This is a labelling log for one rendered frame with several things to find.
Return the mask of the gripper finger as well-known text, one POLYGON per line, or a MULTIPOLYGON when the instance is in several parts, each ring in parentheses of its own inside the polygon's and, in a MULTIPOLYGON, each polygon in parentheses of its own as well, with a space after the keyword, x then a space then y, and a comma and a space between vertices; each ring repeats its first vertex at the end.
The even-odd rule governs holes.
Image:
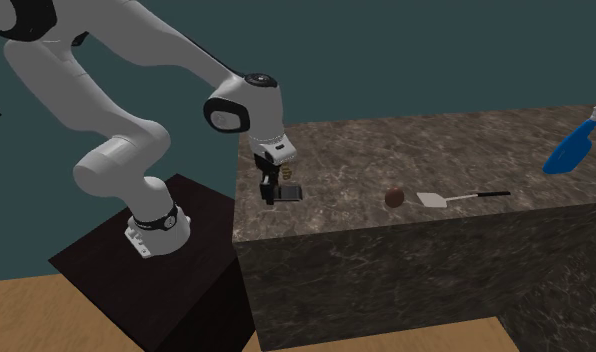
POLYGON ((267 205, 273 205, 275 200, 276 183, 270 175, 263 175, 259 183, 261 198, 267 205))
POLYGON ((303 199, 300 185, 278 185, 274 190, 275 202, 296 202, 303 199))

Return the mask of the dark robot stand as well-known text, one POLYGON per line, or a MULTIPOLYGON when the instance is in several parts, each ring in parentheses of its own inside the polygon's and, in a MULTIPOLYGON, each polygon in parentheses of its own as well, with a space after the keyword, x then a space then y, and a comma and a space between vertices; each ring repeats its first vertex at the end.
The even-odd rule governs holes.
POLYGON ((242 352, 255 324, 231 240, 234 201, 179 174, 167 186, 191 218, 176 252, 142 258, 123 209, 49 261, 144 352, 242 352))

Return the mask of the brown ball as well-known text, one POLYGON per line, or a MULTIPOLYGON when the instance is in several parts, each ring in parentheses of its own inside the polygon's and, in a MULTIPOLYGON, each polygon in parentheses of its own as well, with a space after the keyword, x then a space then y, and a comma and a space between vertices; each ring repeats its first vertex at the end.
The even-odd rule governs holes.
POLYGON ((392 187, 388 189, 384 196, 385 204, 390 208, 397 208, 405 201, 405 193, 399 187, 392 187))

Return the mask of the blue spray bottle, white head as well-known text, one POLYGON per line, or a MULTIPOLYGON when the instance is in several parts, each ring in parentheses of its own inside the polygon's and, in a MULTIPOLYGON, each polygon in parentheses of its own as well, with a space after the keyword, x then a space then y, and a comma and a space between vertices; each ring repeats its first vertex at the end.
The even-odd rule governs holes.
POLYGON ((592 148, 589 138, 596 128, 596 106, 590 117, 567 135, 554 149, 542 167, 546 174, 564 174, 573 171, 592 148))

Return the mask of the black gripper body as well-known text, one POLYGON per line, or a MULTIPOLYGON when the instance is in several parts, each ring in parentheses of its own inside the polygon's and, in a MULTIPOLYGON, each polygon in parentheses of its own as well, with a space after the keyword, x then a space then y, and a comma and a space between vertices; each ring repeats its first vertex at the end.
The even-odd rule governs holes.
POLYGON ((280 167, 258 154, 254 154, 255 165, 261 171, 261 182, 264 184, 277 184, 279 181, 280 167))

